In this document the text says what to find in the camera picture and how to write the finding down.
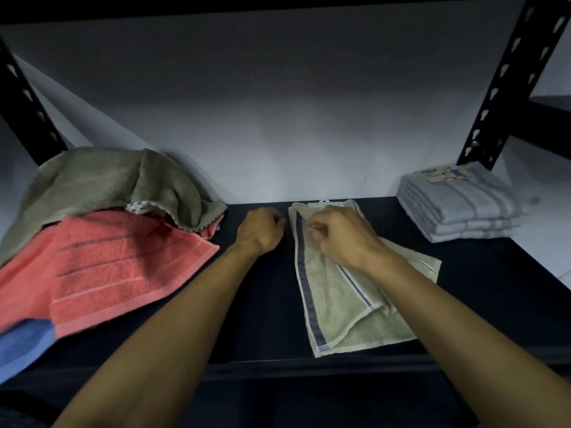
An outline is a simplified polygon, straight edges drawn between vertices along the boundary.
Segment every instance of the blue towel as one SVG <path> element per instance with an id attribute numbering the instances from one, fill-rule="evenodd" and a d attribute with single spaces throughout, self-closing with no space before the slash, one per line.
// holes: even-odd
<path id="1" fill-rule="evenodd" d="M 0 385 L 24 371 L 55 341 L 50 320 L 26 319 L 0 335 Z"/>

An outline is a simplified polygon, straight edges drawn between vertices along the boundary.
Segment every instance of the coral striped towel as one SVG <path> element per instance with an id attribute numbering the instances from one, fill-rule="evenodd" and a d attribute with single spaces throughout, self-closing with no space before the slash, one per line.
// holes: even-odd
<path id="1" fill-rule="evenodd" d="M 52 320 L 61 338 L 170 295 L 219 247 L 160 218 L 118 210 L 69 216 L 0 269 L 0 333 Z"/>

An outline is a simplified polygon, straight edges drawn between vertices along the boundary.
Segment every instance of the forearm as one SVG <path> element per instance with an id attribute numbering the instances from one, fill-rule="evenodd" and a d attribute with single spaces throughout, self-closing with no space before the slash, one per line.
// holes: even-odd
<path id="1" fill-rule="evenodd" d="M 458 388 L 484 426 L 562 427 L 571 386 L 471 309 L 410 267 L 377 256 L 366 273 Z"/>
<path id="2" fill-rule="evenodd" d="M 202 377 L 226 312 L 257 255 L 233 245 L 136 331 L 55 427 L 170 426 Z"/>

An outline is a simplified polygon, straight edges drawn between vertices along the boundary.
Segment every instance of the light green towel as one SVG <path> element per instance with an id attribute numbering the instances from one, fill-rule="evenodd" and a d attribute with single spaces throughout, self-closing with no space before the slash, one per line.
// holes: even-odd
<path id="1" fill-rule="evenodd" d="M 353 200 L 344 207 L 361 210 Z M 354 352 L 415 339 L 389 298 L 365 274 L 339 267 L 323 255 L 306 230 L 306 220 L 322 207 L 294 202 L 289 219 L 295 238 L 295 266 L 302 293 L 305 325 L 315 357 Z M 436 282 L 441 261 L 383 243 Z"/>
<path id="2" fill-rule="evenodd" d="M 2 239 L 0 265 L 44 225 L 137 201 L 151 201 L 189 231 L 204 229 L 226 210 L 220 202 L 202 200 L 179 164 L 160 153 L 79 147 L 39 168 Z"/>

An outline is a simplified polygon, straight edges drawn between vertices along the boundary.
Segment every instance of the left hand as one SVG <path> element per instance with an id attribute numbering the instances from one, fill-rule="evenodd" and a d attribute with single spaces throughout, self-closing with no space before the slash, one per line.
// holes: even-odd
<path id="1" fill-rule="evenodd" d="M 238 228 L 236 244 L 260 256 L 273 251 L 284 235 L 286 220 L 272 207 L 250 210 Z"/>

